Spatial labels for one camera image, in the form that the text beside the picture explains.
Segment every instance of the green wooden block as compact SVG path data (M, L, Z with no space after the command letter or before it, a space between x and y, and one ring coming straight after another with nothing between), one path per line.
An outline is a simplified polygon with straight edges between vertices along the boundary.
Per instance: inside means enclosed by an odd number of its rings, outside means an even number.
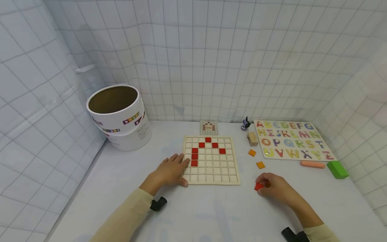
M349 176L339 161L330 161L328 162L327 167L336 179L344 179Z

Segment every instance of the white grid wall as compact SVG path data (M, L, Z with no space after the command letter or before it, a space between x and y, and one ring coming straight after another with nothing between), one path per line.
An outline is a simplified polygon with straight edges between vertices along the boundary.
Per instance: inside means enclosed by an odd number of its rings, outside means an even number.
M366 61L314 118L361 194L387 226L387 20L366 40Z
M386 125L386 0L45 2L77 65L139 88L151 120L314 121L387 224L385 149L372 145Z
M41 0L0 1L2 242L43 242L105 140L80 86L105 83L75 75L55 29Z

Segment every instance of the white table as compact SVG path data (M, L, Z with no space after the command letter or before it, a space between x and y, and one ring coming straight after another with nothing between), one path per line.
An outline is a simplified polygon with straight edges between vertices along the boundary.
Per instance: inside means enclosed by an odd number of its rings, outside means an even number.
M83 187L49 241L88 241L106 218L167 156L180 153L184 135L198 135L198 122L153 121L152 138L132 152L107 144ZM219 135L234 140L241 185L190 185L165 188L156 195L168 203L150 211L131 241L285 242L281 231L302 230L286 207L260 197L254 190L262 172L283 176L315 209L342 242L386 241L387 231L349 178L336 180L328 168L300 166L297 161L265 160L259 147L255 157L240 124L219 123ZM266 168L259 170L256 162Z

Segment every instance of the wooden pattern board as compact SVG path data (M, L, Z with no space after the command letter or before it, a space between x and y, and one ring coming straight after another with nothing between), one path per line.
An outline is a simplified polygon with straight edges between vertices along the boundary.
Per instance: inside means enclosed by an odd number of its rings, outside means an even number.
M217 121L200 121L200 134L217 135Z
M254 120L267 159L334 161L332 151L310 122Z
M188 184L240 185L233 140L223 136L185 136L184 159L191 159L183 177Z

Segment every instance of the red square tile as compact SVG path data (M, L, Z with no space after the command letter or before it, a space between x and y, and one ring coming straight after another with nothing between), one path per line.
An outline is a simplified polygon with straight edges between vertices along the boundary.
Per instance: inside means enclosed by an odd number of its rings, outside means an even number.
M257 183L255 184L254 190L258 191L259 189L261 189L261 188L263 188L263 187L264 187L264 185L262 185L261 183L257 182Z

